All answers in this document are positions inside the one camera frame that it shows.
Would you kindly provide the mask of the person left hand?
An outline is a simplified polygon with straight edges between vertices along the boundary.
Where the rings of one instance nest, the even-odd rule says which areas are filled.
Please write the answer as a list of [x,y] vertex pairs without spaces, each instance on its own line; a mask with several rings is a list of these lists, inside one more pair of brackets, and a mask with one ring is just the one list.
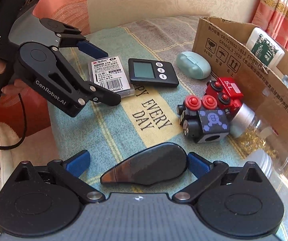
[[18,78],[9,84],[12,74],[7,73],[6,65],[7,62],[0,59],[0,86],[3,85],[1,92],[4,95],[16,95],[28,88],[29,86]]

